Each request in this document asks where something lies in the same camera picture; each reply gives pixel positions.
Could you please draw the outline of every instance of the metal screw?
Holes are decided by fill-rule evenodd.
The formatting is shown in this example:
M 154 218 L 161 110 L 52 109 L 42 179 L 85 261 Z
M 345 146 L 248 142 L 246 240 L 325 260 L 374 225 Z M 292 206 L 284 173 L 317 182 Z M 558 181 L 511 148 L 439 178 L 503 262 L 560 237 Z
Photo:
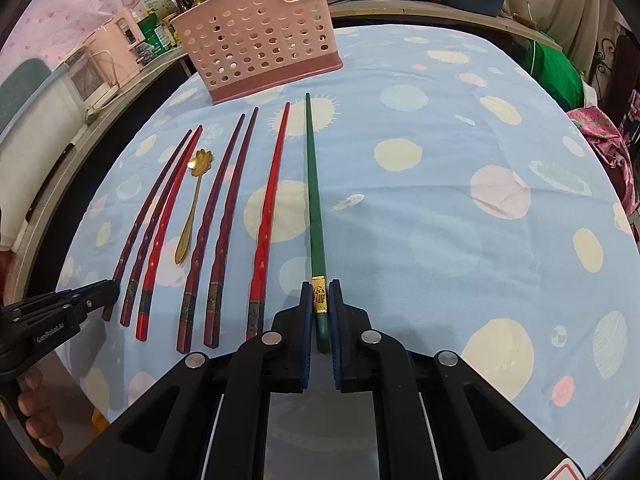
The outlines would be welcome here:
M 438 361 L 443 366 L 455 366 L 458 364 L 458 356 L 449 350 L 445 350 L 438 354 Z
M 187 357 L 185 357 L 184 364 L 186 364 L 189 368 L 200 368 L 205 361 L 206 358 L 203 354 L 194 352 L 193 354 L 189 354 L 187 355 Z
M 372 345 L 375 345 L 376 343 L 379 343 L 380 341 L 382 341 L 382 336 L 380 335 L 380 332 L 376 332 L 375 330 L 365 330 L 360 335 L 360 338 L 365 343 L 370 343 Z
M 265 345 L 277 345 L 282 341 L 282 336 L 277 332 L 265 332 L 262 334 L 262 342 Z

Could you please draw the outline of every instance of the gold chopstick band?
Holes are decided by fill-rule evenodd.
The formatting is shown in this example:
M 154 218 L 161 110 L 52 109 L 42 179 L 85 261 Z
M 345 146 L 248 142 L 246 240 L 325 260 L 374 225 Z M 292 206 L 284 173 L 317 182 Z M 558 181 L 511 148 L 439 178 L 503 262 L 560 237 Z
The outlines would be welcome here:
M 326 278 L 324 276 L 312 277 L 311 286 L 314 290 L 314 314 L 326 314 Z

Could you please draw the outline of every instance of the pink fabric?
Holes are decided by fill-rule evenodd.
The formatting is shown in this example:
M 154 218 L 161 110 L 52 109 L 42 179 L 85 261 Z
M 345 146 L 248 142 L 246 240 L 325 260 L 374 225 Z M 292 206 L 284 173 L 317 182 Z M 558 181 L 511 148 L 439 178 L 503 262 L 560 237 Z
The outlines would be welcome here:
M 30 57 L 50 68 L 123 7 L 140 0 L 33 0 L 0 51 L 0 81 Z
M 578 108 L 567 115 L 598 155 L 627 216 L 638 208 L 631 158 L 622 134 L 598 107 Z

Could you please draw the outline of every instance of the pink appliance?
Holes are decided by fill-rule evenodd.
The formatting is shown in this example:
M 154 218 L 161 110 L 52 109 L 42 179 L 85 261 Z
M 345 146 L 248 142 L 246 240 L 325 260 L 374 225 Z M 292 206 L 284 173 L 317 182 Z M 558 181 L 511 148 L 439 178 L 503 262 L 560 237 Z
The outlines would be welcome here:
M 145 41 L 129 9 L 122 9 L 84 40 L 89 54 L 112 86 L 120 88 L 142 70 L 135 47 Z

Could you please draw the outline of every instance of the gold spoon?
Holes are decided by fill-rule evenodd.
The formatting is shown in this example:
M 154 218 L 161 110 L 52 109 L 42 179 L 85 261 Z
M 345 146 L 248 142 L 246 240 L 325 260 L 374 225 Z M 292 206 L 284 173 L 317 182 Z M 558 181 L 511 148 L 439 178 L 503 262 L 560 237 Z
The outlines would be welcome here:
M 197 176 L 198 181 L 196 183 L 196 191 L 193 194 L 193 202 L 191 203 L 191 211 L 187 217 L 187 223 L 184 225 L 180 241 L 175 250 L 175 264 L 181 264 L 187 254 L 189 253 L 189 245 L 191 244 L 191 231 L 193 230 L 193 219 L 196 215 L 196 204 L 198 203 L 198 193 L 200 192 L 200 183 L 202 182 L 202 176 L 211 169 L 211 161 L 213 155 L 211 152 L 205 152 L 204 150 L 198 150 L 196 156 L 194 156 L 187 167 L 191 169 L 191 175 Z

